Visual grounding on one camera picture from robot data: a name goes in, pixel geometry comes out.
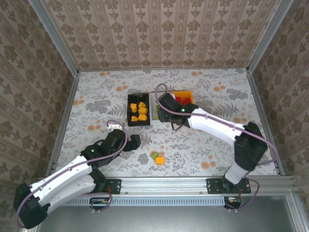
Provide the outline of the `white plastic bin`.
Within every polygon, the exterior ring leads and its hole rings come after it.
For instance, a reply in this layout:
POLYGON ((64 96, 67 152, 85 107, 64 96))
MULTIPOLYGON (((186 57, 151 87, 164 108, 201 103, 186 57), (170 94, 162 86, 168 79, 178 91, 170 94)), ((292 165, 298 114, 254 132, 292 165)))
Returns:
POLYGON ((156 125, 162 125, 163 123, 160 122, 160 120, 156 120, 156 98, 155 98, 155 93, 149 93, 149 101, 150 101, 150 123, 152 126, 156 125))

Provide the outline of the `orange plastic bin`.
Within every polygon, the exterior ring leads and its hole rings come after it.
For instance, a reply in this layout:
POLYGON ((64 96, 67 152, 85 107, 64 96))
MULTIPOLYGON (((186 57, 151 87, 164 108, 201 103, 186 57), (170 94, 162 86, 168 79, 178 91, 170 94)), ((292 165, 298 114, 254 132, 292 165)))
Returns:
POLYGON ((175 97, 181 97, 182 99, 183 98, 191 98, 192 104, 194 104, 192 92, 189 91, 189 90, 174 91, 173 94, 174 94, 175 97))

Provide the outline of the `black plastic bin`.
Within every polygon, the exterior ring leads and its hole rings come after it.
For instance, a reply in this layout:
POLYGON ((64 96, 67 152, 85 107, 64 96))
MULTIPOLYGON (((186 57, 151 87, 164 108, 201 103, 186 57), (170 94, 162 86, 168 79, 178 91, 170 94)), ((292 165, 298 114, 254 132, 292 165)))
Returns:
POLYGON ((149 101, 149 94, 148 93, 136 93, 136 94, 128 94, 127 96, 127 122, 129 127, 135 127, 135 126, 150 126, 150 101, 149 101), (139 116, 139 103, 143 102, 146 105, 146 108, 148 109, 147 112, 147 121, 131 121, 132 116, 139 116), (138 106, 138 110, 135 113, 131 112, 130 104, 135 103, 138 106))

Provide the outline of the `floral patterned table covering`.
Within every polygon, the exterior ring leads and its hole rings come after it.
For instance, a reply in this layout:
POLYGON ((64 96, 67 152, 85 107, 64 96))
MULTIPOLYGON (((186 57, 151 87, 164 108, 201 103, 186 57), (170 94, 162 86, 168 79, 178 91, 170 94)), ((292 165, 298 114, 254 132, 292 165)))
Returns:
MULTIPOLYGON (((104 139, 108 120, 127 123, 128 94, 153 92, 160 83, 191 91, 197 106, 225 120, 261 123, 244 69, 82 72, 56 168, 104 139)), ((108 177, 221 176, 234 161, 228 143, 200 130, 163 123, 127 127, 127 132, 138 134, 141 145, 103 166, 108 177), (155 163, 154 152, 165 164, 155 163)))

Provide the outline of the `left base connector board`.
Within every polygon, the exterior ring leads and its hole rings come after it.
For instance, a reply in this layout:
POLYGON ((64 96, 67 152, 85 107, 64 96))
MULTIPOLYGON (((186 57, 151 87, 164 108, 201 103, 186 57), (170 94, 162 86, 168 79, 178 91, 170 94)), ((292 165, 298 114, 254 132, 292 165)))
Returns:
POLYGON ((102 211, 105 207, 108 207, 112 202, 112 197, 94 197, 90 198, 90 208, 94 211, 102 211))

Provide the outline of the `base connector board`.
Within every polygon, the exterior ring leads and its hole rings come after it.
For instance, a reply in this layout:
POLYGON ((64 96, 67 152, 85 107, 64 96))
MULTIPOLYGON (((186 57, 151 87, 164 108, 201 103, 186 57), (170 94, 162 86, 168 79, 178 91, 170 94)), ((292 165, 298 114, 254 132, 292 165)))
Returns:
POLYGON ((240 197, 224 197, 225 209, 238 209, 241 206, 240 197))
POLYGON ((108 207, 112 202, 112 197, 94 197, 90 198, 90 208, 94 211, 102 211, 105 207, 108 207))

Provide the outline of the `grey metal panel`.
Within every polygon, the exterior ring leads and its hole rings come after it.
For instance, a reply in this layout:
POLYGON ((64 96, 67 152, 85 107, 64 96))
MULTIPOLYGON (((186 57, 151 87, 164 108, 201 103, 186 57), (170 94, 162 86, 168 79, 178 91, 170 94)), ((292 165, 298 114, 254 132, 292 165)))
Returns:
POLYGON ((243 210, 222 206, 60 207, 38 232, 296 232, 283 197, 256 197, 243 210))

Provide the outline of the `right base connector board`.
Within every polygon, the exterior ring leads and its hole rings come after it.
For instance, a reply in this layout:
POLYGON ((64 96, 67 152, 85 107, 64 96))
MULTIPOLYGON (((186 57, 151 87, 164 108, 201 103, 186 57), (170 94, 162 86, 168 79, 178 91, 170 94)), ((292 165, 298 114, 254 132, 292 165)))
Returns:
POLYGON ((241 206, 240 197, 224 197, 225 209, 238 209, 241 206))

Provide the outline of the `thin aluminium cross rail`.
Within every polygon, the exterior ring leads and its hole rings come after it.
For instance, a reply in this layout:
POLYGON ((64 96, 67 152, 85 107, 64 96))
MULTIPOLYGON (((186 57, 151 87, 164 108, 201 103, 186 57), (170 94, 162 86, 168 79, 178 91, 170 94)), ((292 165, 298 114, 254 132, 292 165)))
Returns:
POLYGON ((155 70, 215 70, 215 69, 223 69, 223 70, 229 70, 229 69, 245 69, 247 70, 247 67, 164 67, 164 68, 127 68, 127 69, 89 69, 89 70, 83 70, 80 69, 80 73, 84 72, 117 72, 117 71, 155 71, 155 70))

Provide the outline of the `aluminium mounting rail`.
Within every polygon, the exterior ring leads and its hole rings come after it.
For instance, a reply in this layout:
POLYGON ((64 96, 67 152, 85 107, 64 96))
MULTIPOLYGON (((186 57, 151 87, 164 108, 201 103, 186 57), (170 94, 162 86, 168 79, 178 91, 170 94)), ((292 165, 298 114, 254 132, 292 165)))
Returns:
MULTIPOLYGON (((197 177, 120 177, 122 180, 120 196, 199 196, 208 195, 207 186, 210 176, 197 177)), ((281 196, 297 194, 298 187, 291 176, 250 175, 251 193, 254 195, 257 184, 258 196, 281 196)))

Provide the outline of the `aluminium side rail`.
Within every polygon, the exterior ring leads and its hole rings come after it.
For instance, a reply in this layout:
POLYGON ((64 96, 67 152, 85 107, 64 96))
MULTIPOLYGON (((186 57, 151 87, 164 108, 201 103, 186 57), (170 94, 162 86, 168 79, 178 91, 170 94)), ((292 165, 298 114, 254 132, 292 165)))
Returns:
POLYGON ((71 109, 73 106, 75 94, 77 92, 78 83, 79 83, 79 77, 77 76, 73 79, 73 82, 72 82, 68 100, 67 100, 64 112, 63 112, 62 120, 59 126, 59 130, 57 133, 57 137, 55 140, 55 144, 54 144, 54 147, 51 153, 50 161, 49 161, 45 176, 49 176, 56 167, 56 164, 57 164, 57 161, 60 155, 60 151, 62 148, 65 132, 67 129, 68 121, 70 118, 70 113, 71 113, 71 109))
POLYGON ((249 85, 250 85, 250 88, 253 94, 253 98, 256 104, 257 111, 259 113, 260 121, 261 121, 263 130, 264 130, 264 133, 265 133, 265 138, 272 144, 272 146, 269 146, 269 149, 270 149, 270 153, 272 155, 272 159, 274 161, 274 165, 276 167, 277 173, 279 175, 285 175, 285 171, 284 171, 284 168, 283 168, 283 165, 282 165, 282 162, 281 162, 281 159, 280 159, 280 156, 279 156, 276 144, 275 144, 275 140, 274 140, 274 137, 272 135, 272 132, 271 132, 268 120, 267 120, 267 116, 266 116, 266 113, 265 113, 265 110, 264 110, 264 107, 263 107, 263 104, 262 104, 262 101, 261 101, 261 98, 258 92, 257 85, 254 80, 253 74, 250 73, 247 69, 245 69, 245 72, 246 72, 246 76, 247 76, 247 79, 248 79, 248 82, 249 82, 249 85))

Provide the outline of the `aluminium frame post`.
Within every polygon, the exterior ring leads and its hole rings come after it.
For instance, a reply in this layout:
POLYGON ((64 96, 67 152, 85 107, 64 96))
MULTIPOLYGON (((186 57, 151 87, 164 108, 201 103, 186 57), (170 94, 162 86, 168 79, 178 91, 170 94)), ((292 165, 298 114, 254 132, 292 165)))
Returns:
POLYGON ((276 31, 286 16, 294 0, 280 0, 272 18, 270 19, 248 65, 247 71, 252 74, 273 39, 276 31))
POLYGON ((64 40, 61 38, 59 30, 56 28, 56 25, 53 22, 51 16, 49 15, 43 2, 41 0, 28 1, 38 18, 40 19, 41 23, 43 24, 45 30, 49 34, 52 42, 56 46, 64 62, 66 63, 73 78, 76 78, 78 76, 79 68, 77 67, 77 64, 72 58, 72 56, 70 55, 70 52, 65 45, 64 40))

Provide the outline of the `aluminium corner frame bar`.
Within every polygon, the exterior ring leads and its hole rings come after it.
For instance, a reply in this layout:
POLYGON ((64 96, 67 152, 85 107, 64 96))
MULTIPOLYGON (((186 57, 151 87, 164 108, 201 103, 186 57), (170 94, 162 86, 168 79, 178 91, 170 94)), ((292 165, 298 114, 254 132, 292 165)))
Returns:
POLYGON ((288 208, 292 217, 296 232, 309 232, 309 221, 304 206, 298 195, 290 193, 286 195, 288 208))

